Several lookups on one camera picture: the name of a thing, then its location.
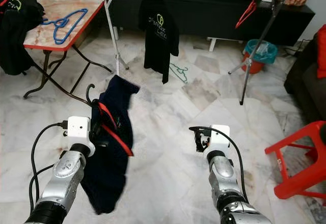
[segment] table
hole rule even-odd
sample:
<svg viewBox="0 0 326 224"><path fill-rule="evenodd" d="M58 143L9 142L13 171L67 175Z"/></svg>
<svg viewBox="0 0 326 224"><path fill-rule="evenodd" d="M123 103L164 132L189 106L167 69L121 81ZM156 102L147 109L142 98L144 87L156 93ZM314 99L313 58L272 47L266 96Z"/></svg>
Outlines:
<svg viewBox="0 0 326 224"><path fill-rule="evenodd" d="M41 84L39 87L30 90L25 93L24 98L27 98L30 93L36 92L41 90L46 82L50 80L57 88L59 88L62 92L67 94L68 96L77 99L81 102L84 102L88 104L88 102L82 98L79 98L75 95L73 95L73 91L77 87L79 81L83 77L84 73L88 69L90 64L102 67L106 69L108 72L112 73L112 71L101 64L95 63L88 58L86 58L74 45L75 41L78 39L78 37L82 34L83 30L88 26L90 21L94 18L94 16L98 13L98 11L103 6L103 0L37 0L44 8L45 15L44 18L47 18L49 20L57 20L59 18L63 18L66 15L70 14L71 12L74 12L76 10L86 8L88 9L88 12L85 14L85 16L80 20L78 25L75 27L75 29L71 32L71 34L68 36L66 41L63 44L57 45L55 44L55 41L53 39L53 31L55 29L54 24L49 25L39 25L36 28L30 30L25 38L24 41L24 47L25 48L34 48L34 49L42 49L45 54L45 60L43 68L41 68L39 65L37 65L35 62L33 62L33 66L39 70L43 76L41 80ZM57 37L63 38L69 29L72 27L72 25L78 20L78 18L81 16L81 13L77 13L71 17L69 17L69 23L64 27L60 28L57 32ZM74 84L73 88L68 92L63 87L61 87L51 76L55 73L59 65L62 63L62 61L66 58L67 51L70 48L73 48L84 60L87 61L87 64L82 71L81 75L79 76L78 80ZM62 51L63 56L61 59L56 60L48 64L49 57L52 51ZM56 66L52 69L52 71L48 74L47 69L51 68L53 64L56 64Z"/></svg>

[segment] red cushion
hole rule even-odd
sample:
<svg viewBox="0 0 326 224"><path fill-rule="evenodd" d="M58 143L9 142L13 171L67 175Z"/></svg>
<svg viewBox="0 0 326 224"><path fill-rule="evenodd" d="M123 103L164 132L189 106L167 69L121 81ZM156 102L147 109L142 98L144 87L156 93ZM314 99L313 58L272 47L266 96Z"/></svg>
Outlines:
<svg viewBox="0 0 326 224"><path fill-rule="evenodd" d="M326 24L318 31L318 78L326 78Z"/></svg>

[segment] cable connector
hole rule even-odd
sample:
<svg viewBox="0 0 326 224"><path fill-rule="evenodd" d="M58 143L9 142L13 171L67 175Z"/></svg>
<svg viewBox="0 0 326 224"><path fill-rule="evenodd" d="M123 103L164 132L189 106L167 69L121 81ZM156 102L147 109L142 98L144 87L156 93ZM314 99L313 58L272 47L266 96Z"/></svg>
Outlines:
<svg viewBox="0 0 326 224"><path fill-rule="evenodd" d="M67 130L68 129L68 121L62 121L61 123L58 123L58 126L61 126L62 129Z"/></svg>

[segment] marble floor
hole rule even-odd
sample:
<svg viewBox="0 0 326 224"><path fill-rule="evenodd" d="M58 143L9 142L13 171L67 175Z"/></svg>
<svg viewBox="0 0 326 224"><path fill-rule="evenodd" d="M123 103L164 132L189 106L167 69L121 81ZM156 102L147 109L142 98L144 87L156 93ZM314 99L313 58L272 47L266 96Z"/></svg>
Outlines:
<svg viewBox="0 0 326 224"><path fill-rule="evenodd" d="M129 111L134 131L134 154L127 172L127 185L117 209L108 215L94 214L86 194L78 188L77 197L64 223L125 224L213 224L219 215L212 205L208 166L196 153L189 126L224 124L238 144L245 169L249 200L273 223L325 223L320 201L295 196L280 200L274 187L280 181L275 156L264 149L301 128L305 122L293 98L283 87L294 59L278 57L249 79L244 105L239 105L244 72L227 72L242 59L243 44L220 41L208 52L204 38L181 36L180 55L171 63L186 69L178 78L170 71L169 82L161 83L161 74L143 68L144 36L123 31L118 41L129 70L121 76L138 84ZM114 51L106 29L93 31L80 47L91 60L115 70ZM29 50L36 62L43 63L40 50ZM52 60L61 53L52 53ZM84 61L71 50L54 77L71 87L84 67ZM89 83L95 84L91 98L104 91L113 75L90 66L75 94L85 97ZM23 99L26 91L40 82L41 75L31 68L27 75L0 74L0 223L23 223L29 214L28 183L32 176L30 150L39 131L48 124L71 115L90 116L91 110L64 95L51 83ZM62 130L45 132L36 149L37 168L54 163L67 139ZM239 172L237 157L230 152ZM40 176L40 188L50 172Z"/></svg>

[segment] white wall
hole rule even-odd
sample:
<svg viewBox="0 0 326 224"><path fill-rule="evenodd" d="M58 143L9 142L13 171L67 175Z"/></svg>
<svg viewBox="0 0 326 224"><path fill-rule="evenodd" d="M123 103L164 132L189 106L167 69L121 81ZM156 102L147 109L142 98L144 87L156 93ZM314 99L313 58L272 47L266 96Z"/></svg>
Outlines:
<svg viewBox="0 0 326 224"><path fill-rule="evenodd" d="M302 33L299 40L313 38L314 34L326 24L326 0L307 0L306 5L315 12L315 16Z"/></svg>

